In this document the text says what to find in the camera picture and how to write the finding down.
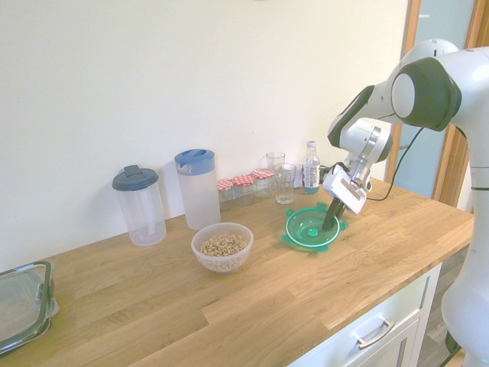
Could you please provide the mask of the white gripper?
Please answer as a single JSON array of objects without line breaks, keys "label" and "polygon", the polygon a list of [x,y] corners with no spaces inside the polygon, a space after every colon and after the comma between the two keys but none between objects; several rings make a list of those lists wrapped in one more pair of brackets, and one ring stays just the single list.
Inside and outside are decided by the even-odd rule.
[{"label": "white gripper", "polygon": [[322,225],[328,231],[346,210],[359,214],[367,199],[367,192],[362,186],[353,183],[347,170],[340,163],[335,164],[326,174],[323,188],[334,198],[329,206]]}]

